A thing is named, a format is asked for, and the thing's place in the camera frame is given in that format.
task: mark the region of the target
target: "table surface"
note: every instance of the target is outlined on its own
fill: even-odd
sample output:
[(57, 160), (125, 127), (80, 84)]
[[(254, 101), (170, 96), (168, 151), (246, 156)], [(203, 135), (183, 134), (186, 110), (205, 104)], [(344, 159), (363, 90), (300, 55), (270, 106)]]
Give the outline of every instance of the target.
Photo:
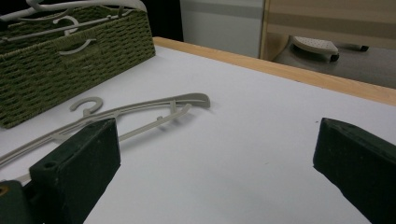
[[(210, 108), (120, 143), (121, 167), (85, 223), (369, 223), (312, 159), (322, 118), (396, 144), (394, 90), (162, 38), (155, 45), (146, 62), (0, 130), (0, 155), (79, 119), (82, 108), (68, 107), (85, 97), (103, 98), (106, 111), (202, 92)], [(167, 114), (122, 117), (119, 134)], [(0, 179), (27, 173), (56, 146), (8, 164)]]

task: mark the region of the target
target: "white tabletop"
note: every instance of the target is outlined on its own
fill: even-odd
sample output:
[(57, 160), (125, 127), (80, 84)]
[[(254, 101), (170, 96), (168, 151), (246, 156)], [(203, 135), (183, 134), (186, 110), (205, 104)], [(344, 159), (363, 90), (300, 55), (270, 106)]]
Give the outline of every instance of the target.
[[(171, 49), (10, 130), (0, 155), (82, 116), (75, 101), (98, 96), (100, 111), (191, 92), (211, 107), (120, 144), (121, 167), (85, 223), (369, 223), (313, 168), (322, 118), (340, 119), (396, 144), (396, 107)], [(119, 133), (169, 114), (140, 111)], [(0, 170), (27, 173), (56, 145)]]

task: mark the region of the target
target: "wooden table edge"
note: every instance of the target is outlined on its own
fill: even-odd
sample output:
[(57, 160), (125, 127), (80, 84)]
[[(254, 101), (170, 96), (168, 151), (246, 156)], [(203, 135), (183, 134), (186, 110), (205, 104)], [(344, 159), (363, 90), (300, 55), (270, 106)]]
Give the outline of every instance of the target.
[(201, 47), (162, 37), (153, 37), (153, 40), (154, 44), (160, 47), (174, 49), (197, 56), (206, 57), (208, 59), (238, 65), (273, 76), (295, 80), (323, 89), (338, 91), (387, 105), (396, 105), (396, 90), (391, 88), (381, 87), (342, 77), (334, 77), (301, 68), (287, 66), (284, 64), (272, 63), (240, 54)]

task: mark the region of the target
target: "hanger hook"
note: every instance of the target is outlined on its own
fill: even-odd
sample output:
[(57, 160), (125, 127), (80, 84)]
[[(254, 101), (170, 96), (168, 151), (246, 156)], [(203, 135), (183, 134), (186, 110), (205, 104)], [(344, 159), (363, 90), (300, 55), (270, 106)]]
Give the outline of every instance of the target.
[(95, 102), (95, 105), (89, 109), (84, 109), (82, 111), (82, 114), (83, 114), (82, 117), (89, 116), (91, 113), (95, 112), (103, 105), (103, 100), (101, 98), (93, 96), (93, 97), (81, 99), (81, 100), (73, 103), (72, 105), (70, 105), (70, 111), (75, 111), (80, 105), (83, 105), (88, 102)]

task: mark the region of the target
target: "green wicker basket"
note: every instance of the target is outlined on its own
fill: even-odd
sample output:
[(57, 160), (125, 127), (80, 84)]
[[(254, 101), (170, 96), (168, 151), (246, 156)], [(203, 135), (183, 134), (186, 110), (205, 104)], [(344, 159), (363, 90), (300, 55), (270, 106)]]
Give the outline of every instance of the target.
[[(82, 7), (73, 18), (82, 23), (118, 15), (111, 7)], [(61, 20), (12, 24), (1, 36), (28, 35), (73, 22)], [(95, 39), (87, 48), (61, 55)], [(155, 55), (147, 13), (0, 44), (0, 127), (11, 128)]]

